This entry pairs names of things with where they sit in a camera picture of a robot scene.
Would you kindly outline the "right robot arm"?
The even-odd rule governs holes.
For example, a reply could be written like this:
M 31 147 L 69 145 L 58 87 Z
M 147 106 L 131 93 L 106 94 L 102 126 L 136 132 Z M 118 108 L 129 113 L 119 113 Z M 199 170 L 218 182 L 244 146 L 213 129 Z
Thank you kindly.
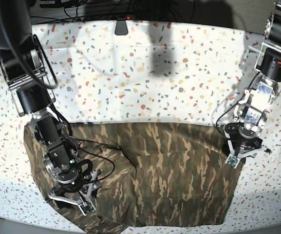
M 101 171 L 79 156 L 70 124 L 54 107 L 58 81 L 24 0 L 0 0 L 0 68 L 19 116 L 32 116 L 33 135 L 46 149 L 43 163 L 54 181 L 47 199 L 77 206 L 83 215 L 96 211 Z

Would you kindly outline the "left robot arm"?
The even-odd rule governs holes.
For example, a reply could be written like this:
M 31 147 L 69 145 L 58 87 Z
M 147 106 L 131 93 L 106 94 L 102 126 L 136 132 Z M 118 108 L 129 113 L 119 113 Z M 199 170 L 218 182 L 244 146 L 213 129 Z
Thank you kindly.
M 267 121 L 267 109 L 279 95 L 281 83 L 281 3 L 267 21 L 255 69 L 258 72 L 235 104 L 233 121 L 223 127 L 229 155 L 226 163 L 237 167 L 241 159 L 270 152 L 260 135 Z

